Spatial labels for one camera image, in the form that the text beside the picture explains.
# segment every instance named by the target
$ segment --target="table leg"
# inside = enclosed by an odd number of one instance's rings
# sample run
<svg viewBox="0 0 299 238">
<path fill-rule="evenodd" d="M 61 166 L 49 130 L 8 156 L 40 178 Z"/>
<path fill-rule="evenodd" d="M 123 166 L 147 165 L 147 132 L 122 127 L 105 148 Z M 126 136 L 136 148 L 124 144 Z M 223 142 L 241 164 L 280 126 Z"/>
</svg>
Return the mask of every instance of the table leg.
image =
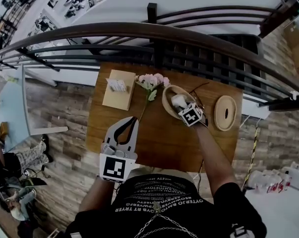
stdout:
<svg viewBox="0 0 299 238">
<path fill-rule="evenodd" d="M 40 129 L 30 129 L 31 136 L 42 135 L 42 134 L 51 134 L 67 131 L 68 127 L 52 127 L 52 128 L 40 128 Z"/>
</svg>

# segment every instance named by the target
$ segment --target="brown tabletop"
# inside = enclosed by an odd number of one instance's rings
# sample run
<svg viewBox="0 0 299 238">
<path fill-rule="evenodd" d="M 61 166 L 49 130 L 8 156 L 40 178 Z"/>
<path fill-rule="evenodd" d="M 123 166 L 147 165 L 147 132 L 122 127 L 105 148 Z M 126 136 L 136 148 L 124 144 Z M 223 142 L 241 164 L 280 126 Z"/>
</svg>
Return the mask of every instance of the brown tabletop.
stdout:
<svg viewBox="0 0 299 238">
<path fill-rule="evenodd" d="M 139 118 L 145 104 L 146 91 L 136 84 L 128 111 L 102 105 L 107 86 L 106 78 L 109 77 L 112 69 L 130 71 L 136 75 L 161 73 L 170 79 L 171 84 L 178 85 L 188 92 L 209 82 L 198 88 L 196 93 L 205 107 L 211 134 L 230 163 L 232 162 L 241 122 L 242 91 L 240 89 L 188 74 L 129 64 L 103 63 L 101 65 L 88 121 L 86 145 L 90 151 L 99 153 L 108 128 L 126 117 Z M 165 111 L 161 102 L 162 90 L 160 89 L 156 99 L 149 103 L 140 122 L 136 162 L 150 167 L 198 172 L 202 156 L 197 135 L 193 128 L 186 127 L 181 120 Z M 229 131 L 219 131 L 213 122 L 213 109 L 222 95 L 231 96 L 237 104 L 236 121 Z"/>
</svg>

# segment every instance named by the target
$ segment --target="black t-shirt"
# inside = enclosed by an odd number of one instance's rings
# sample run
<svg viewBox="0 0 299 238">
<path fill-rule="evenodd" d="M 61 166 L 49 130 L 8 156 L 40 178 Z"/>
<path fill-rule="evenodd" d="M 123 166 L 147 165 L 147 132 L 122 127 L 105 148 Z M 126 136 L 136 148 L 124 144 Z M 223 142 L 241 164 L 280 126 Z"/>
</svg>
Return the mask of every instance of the black t-shirt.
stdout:
<svg viewBox="0 0 299 238">
<path fill-rule="evenodd" d="M 20 162 L 14 153 L 4 153 L 4 162 L 5 167 L 0 161 L 0 179 L 21 176 Z"/>
<path fill-rule="evenodd" d="M 147 225 L 155 216 L 154 202 L 161 213 Z M 74 237 L 134 238 L 145 225 L 137 237 L 266 236 L 261 217 L 237 184 L 221 186 L 213 205 L 203 200 L 188 180 L 156 174 L 127 180 L 108 209 L 78 213 L 66 237 L 77 233 L 80 236 Z"/>
</svg>

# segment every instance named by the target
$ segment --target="flower bouquet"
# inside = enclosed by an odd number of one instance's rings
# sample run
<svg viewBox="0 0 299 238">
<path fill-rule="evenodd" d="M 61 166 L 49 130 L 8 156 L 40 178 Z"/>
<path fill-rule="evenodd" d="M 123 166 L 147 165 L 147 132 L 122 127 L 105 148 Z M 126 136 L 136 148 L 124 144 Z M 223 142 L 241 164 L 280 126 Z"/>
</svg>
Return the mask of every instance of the flower bouquet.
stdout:
<svg viewBox="0 0 299 238">
<path fill-rule="evenodd" d="M 145 74 L 141 76 L 136 76 L 135 82 L 142 86 L 147 94 L 146 94 L 146 103 L 144 106 L 144 109 L 142 111 L 140 121 L 142 120 L 144 111 L 150 101 L 155 100 L 156 94 L 157 94 L 157 89 L 159 87 L 167 87 L 169 86 L 170 82 L 167 77 L 163 77 L 161 74 L 157 73 L 155 75 L 153 74 Z"/>
</svg>

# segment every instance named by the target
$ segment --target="desk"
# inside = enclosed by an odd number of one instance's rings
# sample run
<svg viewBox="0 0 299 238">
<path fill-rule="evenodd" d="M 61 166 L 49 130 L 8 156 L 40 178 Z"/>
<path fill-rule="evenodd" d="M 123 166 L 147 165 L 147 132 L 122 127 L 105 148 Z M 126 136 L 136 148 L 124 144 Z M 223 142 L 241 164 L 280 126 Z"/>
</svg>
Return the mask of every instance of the desk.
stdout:
<svg viewBox="0 0 299 238">
<path fill-rule="evenodd" d="M 188 74 L 129 64 L 101 64 L 88 121 L 86 146 L 90 151 L 99 153 L 108 128 L 126 117 L 139 118 L 145 104 L 146 91 L 136 84 L 128 111 L 102 105 L 107 86 L 106 78 L 112 69 L 130 71 L 136 75 L 161 73 L 170 79 L 171 84 L 178 85 L 188 92 L 200 84 L 209 82 L 198 88 L 196 93 L 204 104 L 212 135 L 230 163 L 232 162 L 241 122 L 243 95 L 240 89 Z M 175 119 L 165 111 L 161 103 L 162 90 L 160 89 L 156 99 L 149 103 L 140 122 L 136 163 L 163 169 L 198 172 L 202 155 L 197 135 L 193 128 L 186 127 L 181 120 Z M 219 131 L 213 122 L 213 109 L 222 95 L 231 96 L 237 103 L 236 121 L 229 131 Z"/>
<path fill-rule="evenodd" d="M 18 82 L 7 82 L 0 92 L 0 124 L 8 122 L 8 136 L 5 138 L 5 152 L 29 136 L 67 131 L 68 127 L 31 128 L 27 112 L 25 92 L 25 71 L 23 66 L 16 71 Z"/>
</svg>

